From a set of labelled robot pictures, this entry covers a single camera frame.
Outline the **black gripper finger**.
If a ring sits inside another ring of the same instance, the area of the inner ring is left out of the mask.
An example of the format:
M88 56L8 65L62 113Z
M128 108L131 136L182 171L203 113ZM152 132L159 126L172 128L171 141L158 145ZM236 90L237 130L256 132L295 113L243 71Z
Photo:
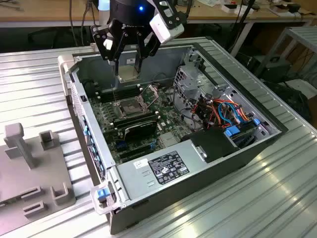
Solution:
M137 73L141 72L142 62L148 56L153 57L158 51L161 42L157 36L152 32L152 35L149 41L145 44L145 33L138 31L136 34L137 37L137 54L135 58L134 68Z
M109 61L114 75L118 76L119 58L126 45L127 32L119 28L111 33L108 27L101 25L93 25L90 30L102 59Z

